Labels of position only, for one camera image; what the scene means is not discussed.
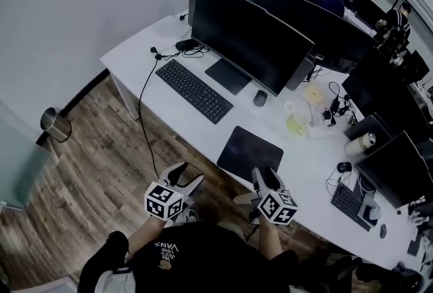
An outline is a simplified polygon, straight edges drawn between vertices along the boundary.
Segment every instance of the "desk leg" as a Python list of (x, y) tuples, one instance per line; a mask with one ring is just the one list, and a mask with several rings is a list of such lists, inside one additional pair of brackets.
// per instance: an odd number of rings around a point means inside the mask
[(120, 96), (123, 99), (125, 106), (129, 110), (129, 114), (131, 114), (131, 117), (134, 120), (137, 120), (140, 115), (135, 107), (133, 100), (131, 99), (131, 95), (129, 94), (128, 89), (119, 81), (119, 79), (114, 76), (114, 74), (111, 74), (111, 77), (113, 78), (114, 84), (116, 84), (116, 87), (120, 93)]
[(251, 200), (256, 199), (257, 197), (257, 193), (255, 192), (246, 193), (242, 194), (241, 196), (234, 197), (233, 203), (237, 205), (248, 205), (251, 204)]

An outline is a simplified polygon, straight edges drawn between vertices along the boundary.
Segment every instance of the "desk surface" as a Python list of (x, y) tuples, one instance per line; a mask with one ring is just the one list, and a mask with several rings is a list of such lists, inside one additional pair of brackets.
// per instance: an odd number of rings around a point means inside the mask
[[(174, 53), (174, 44), (189, 38), (190, 33), (191, 27), (186, 20), (181, 22), (169, 16), (127, 39), (103, 56), (101, 61), (133, 95), (139, 97), (155, 63), (150, 47), (156, 47), (162, 54)], [(335, 245), (381, 267), (391, 269), (403, 261), (407, 267), (419, 270), (424, 254), (422, 248), (417, 257), (406, 254), (410, 240), (414, 240), (417, 233), (416, 228), (406, 221), (406, 210), (397, 215), (395, 209), (377, 194), (375, 199), (382, 207), (383, 214), (380, 224), (385, 223), (388, 228), (386, 238), (380, 239), (380, 227), (366, 232), (330, 203), (332, 197), (327, 192), (325, 180), (337, 163), (348, 160), (344, 153), (344, 144), (348, 140), (340, 130), (345, 125), (344, 119), (338, 119), (338, 125), (326, 135), (298, 139), (287, 130), (287, 114), (283, 104), (287, 100), (295, 104), (305, 103), (302, 90), (306, 83), (295, 92), (284, 89), (278, 97), (270, 95), (266, 104), (258, 108), (252, 102), (260, 89), (257, 83), (251, 82), (240, 93), (232, 95), (205, 74), (204, 71), (218, 59), (213, 52), (206, 53), (203, 58), (176, 58), (234, 105), (217, 125), (202, 116), (156, 75), (150, 78), (142, 102), (215, 164), (236, 126), (280, 147), (284, 155), (278, 174), (299, 205), (295, 215), (297, 222)], [(157, 69), (165, 63), (159, 61)], [(347, 76), (328, 70), (320, 74), (326, 75), (317, 77), (315, 82), (331, 100), (335, 95), (330, 93), (328, 83), (336, 81), (341, 85)], [(251, 183), (230, 175), (252, 190)], [(351, 189), (355, 186), (356, 176), (354, 172), (350, 181)]]

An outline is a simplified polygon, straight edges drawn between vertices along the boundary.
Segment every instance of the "black keyboard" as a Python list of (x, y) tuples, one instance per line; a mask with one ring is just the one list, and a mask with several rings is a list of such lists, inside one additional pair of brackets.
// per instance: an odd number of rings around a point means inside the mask
[(171, 60), (158, 69), (156, 75), (215, 125), (233, 107), (233, 104), (221, 97), (176, 60)]
[(331, 204), (338, 210), (342, 211), (346, 216), (358, 223), (366, 231), (370, 231), (370, 226), (358, 216), (362, 201), (343, 183), (339, 183), (332, 197)]

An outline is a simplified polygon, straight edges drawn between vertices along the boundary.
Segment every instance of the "monitor stand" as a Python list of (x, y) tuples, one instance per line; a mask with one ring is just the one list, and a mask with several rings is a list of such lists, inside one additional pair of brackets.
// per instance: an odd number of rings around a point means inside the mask
[(205, 73), (234, 95), (237, 95), (251, 81), (249, 76), (222, 58), (206, 69)]

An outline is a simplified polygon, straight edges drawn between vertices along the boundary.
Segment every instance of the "wooden floor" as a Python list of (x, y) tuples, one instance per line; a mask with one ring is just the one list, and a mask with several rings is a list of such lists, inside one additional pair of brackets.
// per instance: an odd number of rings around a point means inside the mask
[[(12, 289), (29, 288), (69, 275), (78, 281), (81, 268), (120, 230), (131, 235), (146, 219), (143, 195), (156, 175), (139, 125), (129, 116), (108, 77), (68, 115), (72, 135), (65, 143), (49, 139), (53, 156), (22, 212), (0, 214), (0, 265), (9, 273)], [(246, 190), (173, 133), (148, 110), (143, 110), (155, 154), (156, 168), (181, 161), (189, 167), (185, 179), (205, 174), (196, 195), (200, 217), (229, 219), (245, 235), (252, 226), (249, 210), (232, 197)], [(284, 249), (303, 259), (329, 244), (296, 222), (280, 227)], [(257, 246), (258, 232), (249, 244)], [(353, 292), (376, 292), (377, 285), (354, 280)]]

